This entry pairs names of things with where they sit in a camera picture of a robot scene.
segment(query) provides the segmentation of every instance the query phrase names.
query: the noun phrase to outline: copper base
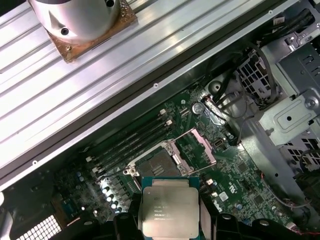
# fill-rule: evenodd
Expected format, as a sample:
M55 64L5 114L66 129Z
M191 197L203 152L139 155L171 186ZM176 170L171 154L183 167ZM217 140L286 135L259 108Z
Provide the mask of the copper base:
M99 44L107 41L115 34L121 32L128 26L130 26L137 19L136 14L131 9L126 0L120 0L120 12L117 21L114 26L109 29L103 36L97 38L96 40L84 43L84 44L70 44L59 40L52 34L49 34L51 41L55 45L56 49L61 54L62 58L66 63L74 62L78 57L85 54L89 50L98 46Z

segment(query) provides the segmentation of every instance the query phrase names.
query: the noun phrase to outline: metal bracket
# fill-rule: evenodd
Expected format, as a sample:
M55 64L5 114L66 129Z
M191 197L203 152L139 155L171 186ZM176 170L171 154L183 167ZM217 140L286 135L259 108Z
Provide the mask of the metal bracket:
M308 90L294 100L286 98L266 110L259 123L278 146L306 131L309 121L320 114L319 96Z

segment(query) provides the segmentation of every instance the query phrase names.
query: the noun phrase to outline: vent grille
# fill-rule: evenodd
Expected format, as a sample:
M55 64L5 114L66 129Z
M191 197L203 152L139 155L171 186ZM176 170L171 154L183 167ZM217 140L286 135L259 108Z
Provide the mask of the vent grille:
M61 232L61 227L59 226L56 218L51 215L38 225L31 228L17 240L48 240L59 232Z
M293 168L301 172L299 158L304 151L318 149L318 141L314 133L306 131L280 148L282 155L290 161ZM320 168L320 154L307 154L302 158L302 164L310 171Z
M237 73L248 93L257 99L267 99L270 96L267 70L256 52L237 69Z

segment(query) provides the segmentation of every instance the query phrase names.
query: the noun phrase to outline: metal mesh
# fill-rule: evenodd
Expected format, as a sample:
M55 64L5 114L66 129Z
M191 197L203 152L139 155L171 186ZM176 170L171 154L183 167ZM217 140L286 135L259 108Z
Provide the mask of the metal mesh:
M258 99L270 96L270 85L265 65L257 53L253 53L238 69L245 90Z
M59 232L61 232L61 227L56 218L51 215L31 228L17 240L48 240Z
M280 152L288 161L291 161L295 165L295 168L300 168L299 158L301 154L307 150L318 149L318 144L315 134L308 130L281 147ZM320 154L312 153L305 155L302 158L302 164L311 171L320 168Z

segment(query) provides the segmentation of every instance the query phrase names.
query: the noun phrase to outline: motherboard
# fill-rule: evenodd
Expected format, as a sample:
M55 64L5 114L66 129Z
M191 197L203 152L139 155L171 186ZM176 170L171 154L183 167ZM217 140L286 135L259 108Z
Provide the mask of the motherboard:
M201 102L207 94L197 85L182 91L57 172L55 205L66 222L86 213L104 223L125 212L141 177L192 176L219 212L247 225L259 218L290 225L227 121Z

